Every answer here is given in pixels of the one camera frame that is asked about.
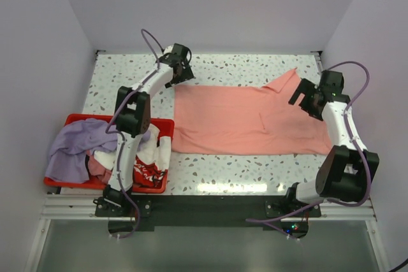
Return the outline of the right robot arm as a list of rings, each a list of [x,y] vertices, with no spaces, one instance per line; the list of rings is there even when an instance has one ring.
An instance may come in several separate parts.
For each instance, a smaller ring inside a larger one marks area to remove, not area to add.
[[[353,101],[343,94],[343,89],[342,73],[323,71],[317,85],[301,80],[289,100],[294,104],[299,99],[303,111],[326,124],[333,146],[315,180],[294,183],[286,192],[283,203],[288,215],[297,217],[307,205],[324,201],[359,206],[369,196],[379,156],[369,152],[362,142],[353,121]]]

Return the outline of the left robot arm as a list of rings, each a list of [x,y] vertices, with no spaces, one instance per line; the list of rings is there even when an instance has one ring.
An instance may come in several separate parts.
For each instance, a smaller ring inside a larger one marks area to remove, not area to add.
[[[108,134],[118,134],[117,151],[115,166],[103,190],[103,201],[118,216],[125,216],[132,209],[133,165],[138,145],[150,125],[151,99],[163,87],[194,78],[191,57],[190,48],[176,43],[156,59],[154,68],[139,82],[130,87],[122,86],[117,92],[115,113],[110,121],[116,128],[106,130]]]

